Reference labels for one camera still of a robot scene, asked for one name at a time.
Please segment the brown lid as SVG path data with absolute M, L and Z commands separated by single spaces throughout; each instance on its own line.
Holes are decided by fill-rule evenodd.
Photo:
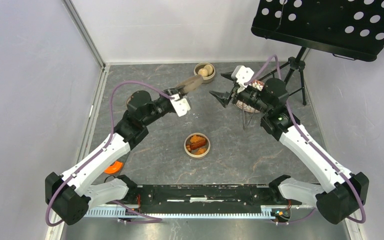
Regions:
M 187 80 L 179 83 L 176 88 L 179 88 L 179 91 L 182 95 L 186 95 L 194 90 L 196 90 L 199 86 L 201 86 L 204 82 L 204 79 L 201 75 L 194 75 L 189 77 Z

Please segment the round bread bun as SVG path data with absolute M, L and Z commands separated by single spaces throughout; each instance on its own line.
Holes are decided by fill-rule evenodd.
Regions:
M 206 64 L 203 69 L 207 71 L 208 76 L 211 76 L 214 73 L 214 67 L 211 64 Z

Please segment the small sausage piece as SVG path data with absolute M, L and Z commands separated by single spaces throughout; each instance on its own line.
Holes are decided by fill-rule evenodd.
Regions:
M 186 149 L 189 151 L 189 152 L 192 152 L 196 149 L 199 149 L 203 146 L 205 146 L 207 144 L 207 141 L 203 141 L 203 142 L 198 142 L 198 143 L 190 143 L 190 144 L 186 144 Z

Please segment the orange fried food piece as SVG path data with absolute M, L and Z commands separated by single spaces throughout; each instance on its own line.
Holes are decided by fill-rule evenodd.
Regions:
M 206 148 L 204 148 L 204 147 L 201 147 L 201 148 L 198 148 L 197 150 L 196 150 L 196 152 L 194 153 L 194 155 L 203 155 L 203 154 L 205 154 L 207 152 L 207 149 Z

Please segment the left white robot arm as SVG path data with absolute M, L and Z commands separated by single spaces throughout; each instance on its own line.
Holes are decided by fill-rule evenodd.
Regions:
M 118 200 L 125 204 L 133 203 L 137 190 L 121 178 L 98 185 L 93 182 L 148 135 L 148 125 L 168 113 L 182 117 L 190 110 L 185 88 L 183 84 L 160 91 L 155 100 L 145 90 L 134 92 L 122 119 L 111 125 L 109 135 L 96 149 L 63 173 L 51 172 L 45 178 L 46 224 L 50 227 L 59 225 L 50 221 L 51 211 L 60 217 L 60 223 L 73 225 L 88 210 L 100 205 Z

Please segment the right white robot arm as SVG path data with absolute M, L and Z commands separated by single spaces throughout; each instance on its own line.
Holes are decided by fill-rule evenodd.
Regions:
M 275 204 L 286 200 L 307 204 L 334 225 L 344 219 L 365 223 L 368 177 L 340 164 L 311 137 L 291 110 L 286 83 L 272 77 L 263 84 L 262 90 L 258 90 L 249 82 L 251 75 L 248 73 L 228 72 L 222 77 L 232 82 L 231 91 L 211 91 L 210 94 L 223 107 L 241 101 L 261 112 L 261 127 L 291 150 L 318 180 L 313 184 L 282 175 L 269 184 L 269 199 Z

